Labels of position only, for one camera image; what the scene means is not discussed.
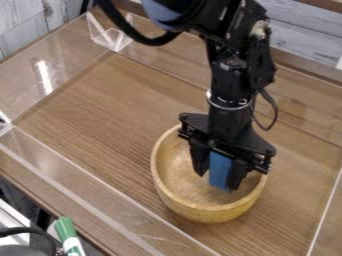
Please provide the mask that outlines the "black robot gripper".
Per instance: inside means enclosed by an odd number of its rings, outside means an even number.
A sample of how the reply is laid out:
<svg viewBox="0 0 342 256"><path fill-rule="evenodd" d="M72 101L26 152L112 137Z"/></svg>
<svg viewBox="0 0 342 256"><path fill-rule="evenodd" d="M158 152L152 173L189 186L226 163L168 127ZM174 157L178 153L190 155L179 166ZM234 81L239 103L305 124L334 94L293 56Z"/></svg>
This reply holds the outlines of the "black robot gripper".
<svg viewBox="0 0 342 256"><path fill-rule="evenodd" d="M261 94L274 108L274 120L263 126L255 118L257 95ZM227 179L229 189L237 190L251 171L267 174L274 146L257 134L253 122L267 131L278 119L278 106L266 91L243 96L238 100L218 97L207 92L209 113L179 114L179 136L189 141L193 167L199 176L209 170L209 156L214 151L233 160Z"/></svg>

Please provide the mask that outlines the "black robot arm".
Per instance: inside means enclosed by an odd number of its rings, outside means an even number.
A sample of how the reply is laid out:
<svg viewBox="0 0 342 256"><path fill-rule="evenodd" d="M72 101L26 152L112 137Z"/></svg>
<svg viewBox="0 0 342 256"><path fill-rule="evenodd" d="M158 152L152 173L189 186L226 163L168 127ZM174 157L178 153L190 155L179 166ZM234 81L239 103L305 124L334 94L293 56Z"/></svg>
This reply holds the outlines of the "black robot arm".
<svg viewBox="0 0 342 256"><path fill-rule="evenodd" d="M234 191L253 171L266 174L275 147L257 134L257 98L277 102L266 91L275 80L270 52L271 28L257 0L142 0L150 20L164 30L151 38L128 23L112 0L98 6L136 42L162 46L185 32L206 45L211 86L209 112L181 113L179 136L189 141L193 168L210 176L210 185Z"/></svg>

